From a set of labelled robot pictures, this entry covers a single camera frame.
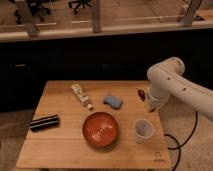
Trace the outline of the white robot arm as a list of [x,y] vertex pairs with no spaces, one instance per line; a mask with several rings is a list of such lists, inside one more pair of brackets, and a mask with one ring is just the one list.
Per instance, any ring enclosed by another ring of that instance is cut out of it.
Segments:
[[145,90],[147,110],[158,110],[173,95],[213,121],[213,90],[185,79],[184,71],[184,62],[178,57],[170,57],[147,70],[150,81]]

